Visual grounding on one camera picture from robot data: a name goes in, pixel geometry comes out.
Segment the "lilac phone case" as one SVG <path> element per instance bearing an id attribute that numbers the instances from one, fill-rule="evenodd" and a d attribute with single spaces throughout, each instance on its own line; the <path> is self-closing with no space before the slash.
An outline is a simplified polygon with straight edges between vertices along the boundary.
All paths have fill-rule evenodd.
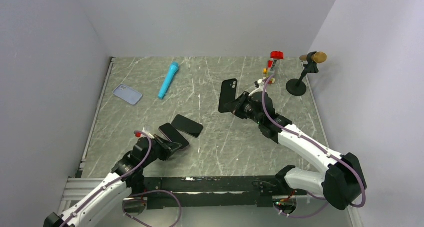
<path id="1" fill-rule="evenodd" d="M 132 106 L 135 106 L 143 98 L 143 95 L 140 92 L 125 84 L 120 84 L 117 86 L 112 93 L 114 96 L 120 98 Z"/>

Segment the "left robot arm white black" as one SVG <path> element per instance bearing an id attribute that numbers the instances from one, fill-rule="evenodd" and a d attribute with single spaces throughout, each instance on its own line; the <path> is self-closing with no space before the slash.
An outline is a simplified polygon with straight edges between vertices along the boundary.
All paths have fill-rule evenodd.
<path id="1" fill-rule="evenodd" d="M 182 145 L 141 131 L 135 134 L 137 143 L 106 178 L 68 210 L 50 214 L 44 220 L 45 227 L 94 227 L 124 199 L 148 193 L 144 169 L 157 160 L 167 161 Z"/>

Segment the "purple smartphone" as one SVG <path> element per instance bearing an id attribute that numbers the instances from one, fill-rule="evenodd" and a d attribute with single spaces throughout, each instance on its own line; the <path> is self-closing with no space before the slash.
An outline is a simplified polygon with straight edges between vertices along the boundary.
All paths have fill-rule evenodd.
<path id="1" fill-rule="evenodd" d="M 158 127 L 158 130 L 173 143 L 181 144 L 180 150 L 185 150 L 190 146 L 190 143 L 174 128 L 170 123 L 165 123 Z"/>

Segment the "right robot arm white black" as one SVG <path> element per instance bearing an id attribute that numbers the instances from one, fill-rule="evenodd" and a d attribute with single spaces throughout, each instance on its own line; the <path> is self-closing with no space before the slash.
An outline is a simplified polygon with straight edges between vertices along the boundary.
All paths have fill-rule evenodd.
<path id="1" fill-rule="evenodd" d="M 321 195 L 334 208 L 348 206 L 361 208 L 365 203 L 354 204 L 367 189 L 367 183 L 356 155 L 341 154 L 317 142 L 286 117 L 276 113 L 273 101 L 266 92 L 243 92 L 238 98 L 222 94 L 218 102 L 220 113 L 231 113 L 239 119 L 250 119 L 260 132 L 276 144 L 287 147 L 307 160 L 317 172 L 288 165 L 276 174 L 276 190 L 288 195 L 294 189 Z"/>

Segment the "black smartphone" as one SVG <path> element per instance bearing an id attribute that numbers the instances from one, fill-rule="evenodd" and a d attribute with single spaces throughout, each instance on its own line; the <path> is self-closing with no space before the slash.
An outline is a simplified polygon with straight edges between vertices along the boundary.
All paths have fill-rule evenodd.
<path id="1" fill-rule="evenodd" d="M 202 133 L 204 126 L 200 123 L 197 123 L 185 116 L 177 114 L 176 117 L 171 122 L 171 125 L 191 137 L 198 138 Z"/>

